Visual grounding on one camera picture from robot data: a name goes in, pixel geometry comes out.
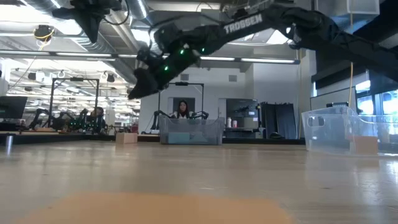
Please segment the cardboard piece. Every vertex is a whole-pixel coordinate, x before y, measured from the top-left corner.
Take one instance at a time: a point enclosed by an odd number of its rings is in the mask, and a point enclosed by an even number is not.
[[[137,133],[117,133],[116,144],[131,144],[137,143]]]
[[[271,200],[87,193],[65,198],[17,223],[293,224],[293,221]]]
[[[377,137],[374,136],[353,136],[354,141],[350,144],[350,150],[353,154],[359,155],[377,155],[379,146]]]

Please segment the black cable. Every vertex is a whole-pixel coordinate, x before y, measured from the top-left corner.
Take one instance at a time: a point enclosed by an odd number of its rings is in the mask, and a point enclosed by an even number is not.
[[[150,117],[150,120],[149,120],[149,122],[148,122],[148,125],[147,125],[147,127],[145,128],[145,132],[147,132],[147,129],[148,129],[148,127],[149,127],[149,125],[150,125],[150,122],[152,121],[152,118],[155,116],[155,114],[152,114],[152,116]]]
[[[103,19],[104,19],[107,23],[109,23],[109,24],[111,24],[111,25],[114,25],[114,26],[120,26],[120,25],[123,25],[125,22],[127,22],[127,20],[130,18],[130,7],[129,7],[129,4],[127,3],[127,0],[124,0],[124,2],[126,3],[126,6],[127,6],[127,16],[126,16],[126,18],[124,18],[123,21],[121,21],[120,23],[114,23],[114,22],[111,22],[111,21],[107,20],[107,19],[105,18],[105,16],[103,17]]]
[[[213,9],[213,7],[212,7],[208,2],[200,2],[199,5],[197,6],[197,9],[195,10],[195,12],[198,11],[199,6],[200,6],[201,4],[203,4],[203,3],[205,3],[206,5],[208,5],[208,6],[210,7],[210,9]]]
[[[184,17],[197,17],[197,16],[199,16],[199,17],[204,17],[204,18],[206,18],[206,19],[208,19],[208,20],[210,20],[210,21],[213,21],[213,22],[215,22],[215,23],[218,23],[218,24],[221,24],[221,23],[222,23],[221,21],[216,20],[216,19],[214,19],[214,18],[211,18],[210,16],[207,16],[207,15],[204,15],[204,14],[199,14],[199,15],[198,15],[198,14],[188,14],[188,15],[174,16],[174,17],[165,19],[165,20],[163,20],[163,21],[160,21],[160,22],[155,23],[154,25],[152,25],[152,26],[149,28],[149,30],[148,30],[148,35],[149,35],[149,46],[148,46],[148,48],[150,49],[150,48],[152,47],[152,44],[153,44],[153,43],[152,43],[152,39],[150,38],[150,32],[151,32],[152,29],[154,29],[155,27],[160,26],[160,25],[162,25],[162,24],[167,24],[167,23],[172,22],[172,21],[176,21],[176,20],[181,19],[181,18],[184,18]]]

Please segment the woman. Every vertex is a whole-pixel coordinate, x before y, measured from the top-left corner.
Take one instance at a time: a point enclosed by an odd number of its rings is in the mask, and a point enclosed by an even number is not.
[[[185,100],[181,100],[178,103],[178,111],[174,111],[173,117],[177,119],[187,119],[192,115],[192,111],[188,109],[188,103]]]

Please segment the window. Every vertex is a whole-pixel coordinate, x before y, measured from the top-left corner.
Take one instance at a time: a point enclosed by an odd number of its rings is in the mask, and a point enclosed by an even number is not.
[[[355,86],[356,93],[363,93],[365,91],[369,91],[371,89],[371,81],[361,82]]]
[[[398,114],[398,90],[382,93],[383,115]]]
[[[373,115],[373,100],[372,96],[364,96],[358,98],[358,109],[361,110],[361,115]]]

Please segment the black curtain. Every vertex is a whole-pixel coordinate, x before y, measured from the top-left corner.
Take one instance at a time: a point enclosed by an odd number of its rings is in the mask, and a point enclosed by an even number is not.
[[[277,130],[285,139],[296,138],[296,124],[294,120],[293,104],[281,104],[275,106]]]
[[[261,103],[261,118],[261,126],[266,129],[262,135],[268,139],[271,133],[277,132],[275,105]]]

